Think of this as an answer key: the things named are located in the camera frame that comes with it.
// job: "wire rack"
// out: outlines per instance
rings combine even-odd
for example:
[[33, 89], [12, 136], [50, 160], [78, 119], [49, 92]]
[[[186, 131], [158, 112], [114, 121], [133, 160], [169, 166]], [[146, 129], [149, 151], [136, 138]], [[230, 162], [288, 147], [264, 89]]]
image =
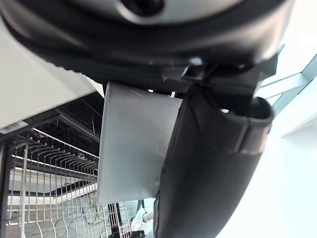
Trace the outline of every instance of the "wire rack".
[[33, 128], [10, 149], [6, 235], [128, 238], [125, 203], [97, 206], [98, 157]]

